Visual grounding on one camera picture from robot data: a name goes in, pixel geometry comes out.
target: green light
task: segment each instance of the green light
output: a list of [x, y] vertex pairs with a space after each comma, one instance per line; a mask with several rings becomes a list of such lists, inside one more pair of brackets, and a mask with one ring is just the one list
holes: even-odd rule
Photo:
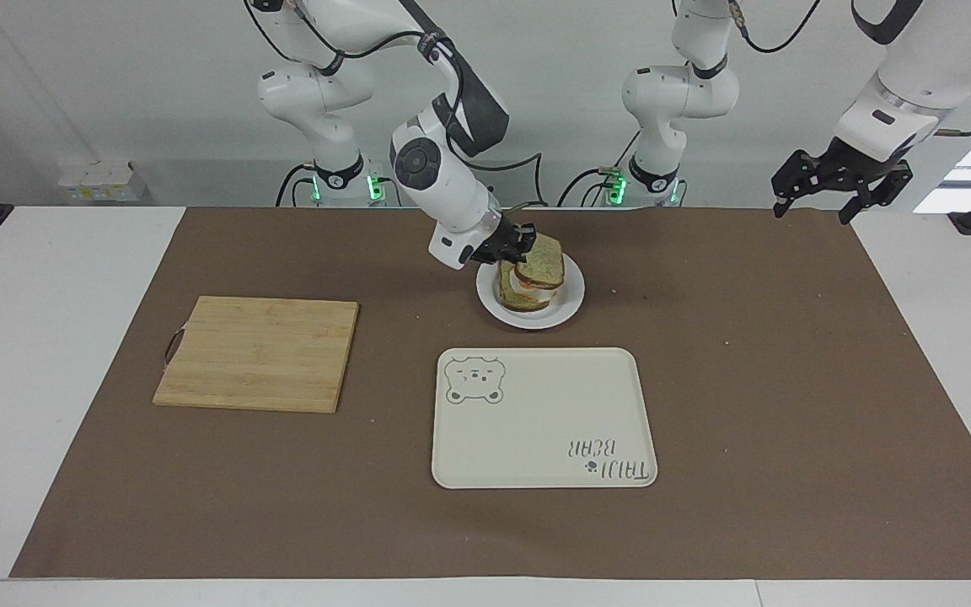
[[370, 200], [381, 200], [384, 197], [384, 188], [377, 183], [377, 178], [374, 178], [372, 175], [366, 175], [366, 182], [369, 184]]
[[609, 204], [620, 206], [624, 203], [624, 191], [628, 189], [628, 180], [623, 175], [617, 176], [617, 183], [613, 184], [612, 189], [609, 190]]

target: white table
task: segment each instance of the white table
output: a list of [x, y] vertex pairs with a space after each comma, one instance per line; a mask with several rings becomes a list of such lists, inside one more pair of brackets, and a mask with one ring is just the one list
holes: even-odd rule
[[[181, 214], [20, 207], [0, 227], [0, 604], [971, 604], [971, 581], [5, 580]], [[971, 239], [941, 216], [855, 227], [971, 432]]]

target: bear drawing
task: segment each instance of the bear drawing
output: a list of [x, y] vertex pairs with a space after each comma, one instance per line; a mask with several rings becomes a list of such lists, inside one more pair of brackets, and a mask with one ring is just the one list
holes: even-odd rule
[[452, 358], [444, 365], [444, 377], [448, 380], [448, 403], [457, 405], [467, 399], [482, 399], [495, 405], [504, 397], [501, 390], [504, 364], [495, 358], [489, 361], [482, 357]]

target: toasted bread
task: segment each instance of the toasted bread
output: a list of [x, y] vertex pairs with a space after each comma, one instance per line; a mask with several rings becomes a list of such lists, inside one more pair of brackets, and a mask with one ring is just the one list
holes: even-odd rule
[[511, 261], [501, 261], [500, 277], [498, 277], [498, 287], [501, 289], [501, 305], [513, 312], [535, 312], [542, 310], [550, 304], [550, 301], [539, 301], [533, 297], [517, 293], [512, 287], [512, 273], [516, 265]]
[[516, 264], [516, 277], [536, 288], [558, 288], [564, 283], [564, 257], [560, 241], [537, 234], [527, 261]]

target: white rectangular tray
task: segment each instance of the white rectangular tray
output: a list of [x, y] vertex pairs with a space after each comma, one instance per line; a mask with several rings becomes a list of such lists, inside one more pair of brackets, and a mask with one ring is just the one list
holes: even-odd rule
[[440, 355], [432, 427], [440, 486], [645, 487], [657, 474], [639, 370], [627, 350]]

